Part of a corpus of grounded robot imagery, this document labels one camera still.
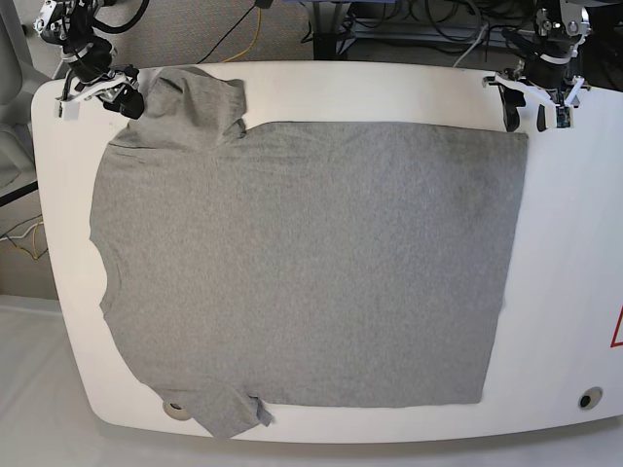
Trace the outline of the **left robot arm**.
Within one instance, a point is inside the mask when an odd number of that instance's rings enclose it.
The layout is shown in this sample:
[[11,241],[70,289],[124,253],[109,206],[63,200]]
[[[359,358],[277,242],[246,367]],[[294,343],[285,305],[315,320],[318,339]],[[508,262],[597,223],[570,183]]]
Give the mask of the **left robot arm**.
[[519,110],[529,100],[537,104],[538,131],[572,126],[579,92],[590,88],[572,70],[572,61],[591,32],[588,6],[587,1],[537,1],[529,17],[531,37],[520,26],[502,30],[507,45],[519,51],[519,63],[484,78],[483,85],[497,88],[508,132],[519,128]]

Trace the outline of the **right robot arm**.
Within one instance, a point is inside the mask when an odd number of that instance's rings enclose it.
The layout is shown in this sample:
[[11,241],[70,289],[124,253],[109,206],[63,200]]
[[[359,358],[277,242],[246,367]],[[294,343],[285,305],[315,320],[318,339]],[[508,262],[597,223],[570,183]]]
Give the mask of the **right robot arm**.
[[68,71],[57,99],[56,113],[75,119],[79,104],[93,98],[104,109],[137,120],[144,112],[144,98],[138,89],[139,70],[131,64],[115,65],[115,48],[99,31],[121,34],[142,19],[149,3],[143,1],[125,24],[112,26],[96,18],[112,1],[46,1],[33,27],[46,43],[60,47],[61,64]]

